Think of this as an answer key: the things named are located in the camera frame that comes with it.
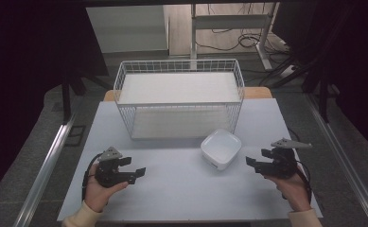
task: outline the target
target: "table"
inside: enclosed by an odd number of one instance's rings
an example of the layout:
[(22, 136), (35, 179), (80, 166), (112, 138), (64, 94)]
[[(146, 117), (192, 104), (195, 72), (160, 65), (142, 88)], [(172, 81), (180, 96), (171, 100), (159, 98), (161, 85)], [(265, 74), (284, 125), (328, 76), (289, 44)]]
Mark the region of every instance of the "table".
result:
[[(247, 97), (265, 88), (247, 88)], [(261, 148), (289, 138), (284, 119), (274, 98), (245, 99), (235, 135), (242, 149), (223, 171), (208, 165), (200, 149), (202, 139), (138, 140), (130, 139), (110, 92), (99, 104), (79, 164), (66, 195), (58, 220), (80, 208), (80, 187), (90, 160), (109, 146), (132, 157), (121, 171), (146, 167), (146, 175), (135, 185), (114, 195), (101, 220), (114, 222), (205, 222), (251, 221), (287, 218), (288, 202), (275, 185), (246, 165), (245, 156), (259, 161)], [(321, 211), (315, 199), (318, 217)]]

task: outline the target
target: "dark curtain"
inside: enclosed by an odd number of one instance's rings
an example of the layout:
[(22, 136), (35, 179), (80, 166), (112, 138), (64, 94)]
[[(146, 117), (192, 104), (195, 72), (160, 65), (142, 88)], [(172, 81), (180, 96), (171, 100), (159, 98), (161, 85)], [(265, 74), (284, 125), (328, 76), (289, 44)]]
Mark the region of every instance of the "dark curtain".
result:
[(338, 105), (368, 140), (368, 1), (358, 1), (327, 62)]
[(62, 75), (78, 78), (78, 71), (108, 74), (85, 8), (0, 1), (0, 181), (35, 125), (46, 91)]

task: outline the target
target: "wall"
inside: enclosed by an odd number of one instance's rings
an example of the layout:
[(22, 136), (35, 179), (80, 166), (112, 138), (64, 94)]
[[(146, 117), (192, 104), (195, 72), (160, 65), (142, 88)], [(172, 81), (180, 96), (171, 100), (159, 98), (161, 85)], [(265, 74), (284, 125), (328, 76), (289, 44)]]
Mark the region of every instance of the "wall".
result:
[(167, 50), (163, 6), (86, 10), (102, 53)]

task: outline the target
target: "wire basket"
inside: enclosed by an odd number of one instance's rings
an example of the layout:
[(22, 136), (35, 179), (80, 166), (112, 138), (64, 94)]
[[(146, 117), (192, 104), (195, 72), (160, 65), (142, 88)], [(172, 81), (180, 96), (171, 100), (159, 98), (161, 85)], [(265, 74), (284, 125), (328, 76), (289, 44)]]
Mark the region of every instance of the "wire basket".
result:
[(244, 96), (237, 60), (123, 61), (114, 100), (132, 139), (235, 131)]

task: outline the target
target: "hand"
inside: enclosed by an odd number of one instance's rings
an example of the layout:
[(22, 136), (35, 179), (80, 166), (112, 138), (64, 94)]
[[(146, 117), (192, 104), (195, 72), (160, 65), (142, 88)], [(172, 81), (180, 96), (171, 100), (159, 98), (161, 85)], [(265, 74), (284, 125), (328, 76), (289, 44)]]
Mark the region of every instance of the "hand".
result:
[(264, 175), (264, 177), (277, 185), (277, 189), (280, 190), (288, 200), (293, 211), (301, 212), (311, 209), (307, 198), (305, 184), (298, 174), (294, 174), (289, 179), (278, 179), (267, 175)]
[(104, 206), (107, 205), (108, 200), (113, 193), (126, 188), (129, 184), (127, 182), (119, 183), (110, 188), (101, 186), (95, 178), (97, 166), (98, 164), (94, 164), (89, 170), (85, 202), (93, 211), (100, 213)]

